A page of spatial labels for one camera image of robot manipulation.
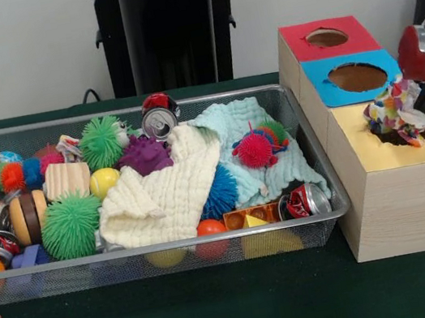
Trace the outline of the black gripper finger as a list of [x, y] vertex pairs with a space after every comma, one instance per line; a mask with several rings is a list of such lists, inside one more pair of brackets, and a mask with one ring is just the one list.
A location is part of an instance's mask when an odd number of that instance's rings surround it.
[[414, 102], [414, 109], [425, 114], [425, 82], [419, 84], [420, 93]]

